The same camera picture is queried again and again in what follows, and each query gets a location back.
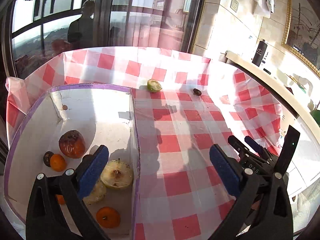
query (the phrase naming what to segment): electrical outlet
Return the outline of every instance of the electrical outlet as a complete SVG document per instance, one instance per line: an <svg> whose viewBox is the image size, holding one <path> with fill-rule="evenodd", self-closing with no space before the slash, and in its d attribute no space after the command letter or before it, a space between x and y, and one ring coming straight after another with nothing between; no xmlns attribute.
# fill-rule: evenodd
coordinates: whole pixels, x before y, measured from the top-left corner
<svg viewBox="0 0 320 240"><path fill-rule="evenodd" d="M237 12L238 7L239 7L239 3L237 0L231 0L231 5L230 5L231 9L234 10L235 12Z"/></svg>

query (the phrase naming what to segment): small orange fruit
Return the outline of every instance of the small orange fruit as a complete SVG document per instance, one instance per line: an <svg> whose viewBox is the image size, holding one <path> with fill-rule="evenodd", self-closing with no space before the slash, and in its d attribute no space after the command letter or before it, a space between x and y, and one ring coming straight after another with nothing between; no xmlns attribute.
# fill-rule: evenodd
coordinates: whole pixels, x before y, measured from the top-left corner
<svg viewBox="0 0 320 240"><path fill-rule="evenodd" d="M120 225L120 214L111 207L100 208L96 214L97 222L104 228L116 228Z"/></svg>
<svg viewBox="0 0 320 240"><path fill-rule="evenodd" d="M50 166L54 171L64 171L67 163L60 154L54 154L50 158Z"/></svg>
<svg viewBox="0 0 320 240"><path fill-rule="evenodd" d="M57 199L58 199L58 203L60 205L64 205L66 202L64 201L64 197L62 195L56 195Z"/></svg>

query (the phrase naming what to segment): person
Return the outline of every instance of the person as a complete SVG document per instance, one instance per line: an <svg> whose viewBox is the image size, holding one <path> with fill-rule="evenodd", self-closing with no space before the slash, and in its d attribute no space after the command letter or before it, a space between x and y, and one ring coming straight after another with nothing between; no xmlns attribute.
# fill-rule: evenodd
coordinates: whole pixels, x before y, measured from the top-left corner
<svg viewBox="0 0 320 240"><path fill-rule="evenodd" d="M71 49L84 49L92 47L94 0L87 0L82 5L82 15L73 21L68 29L68 42Z"/></svg>

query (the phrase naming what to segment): plastic tablecloth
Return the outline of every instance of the plastic tablecloth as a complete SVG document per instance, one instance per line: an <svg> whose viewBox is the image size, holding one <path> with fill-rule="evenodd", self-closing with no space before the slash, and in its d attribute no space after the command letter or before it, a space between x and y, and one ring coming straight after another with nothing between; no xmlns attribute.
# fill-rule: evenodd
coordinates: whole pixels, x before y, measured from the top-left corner
<svg viewBox="0 0 320 240"><path fill-rule="evenodd" d="M147 91L151 78L163 87L160 92ZM280 151L281 105L247 74L192 54L137 47L64 52L25 80L8 78L9 145L45 91L75 83L133 90L141 158L136 240L208 239L218 227L235 200L209 160L214 143L236 159L227 143L232 134L242 141L250 135L271 152ZM194 95L194 88L202 95Z"/></svg>

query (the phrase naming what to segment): beige wall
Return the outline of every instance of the beige wall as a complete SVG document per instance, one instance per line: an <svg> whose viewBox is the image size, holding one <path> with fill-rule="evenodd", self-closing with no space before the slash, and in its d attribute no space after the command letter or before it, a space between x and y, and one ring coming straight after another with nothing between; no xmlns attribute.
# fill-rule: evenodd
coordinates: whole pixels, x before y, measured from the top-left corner
<svg viewBox="0 0 320 240"><path fill-rule="evenodd" d="M253 15L255 1L237 1L239 8L234 12L230 8L231 0L205 0L193 53L224 61L226 51L231 50L250 61L259 41L265 39L268 56L264 67L283 83L290 82L284 73L301 77L302 83L309 80L313 86L310 98L317 104L320 100L320 79L281 46L288 0L275 0L275 12L270 19Z"/></svg>

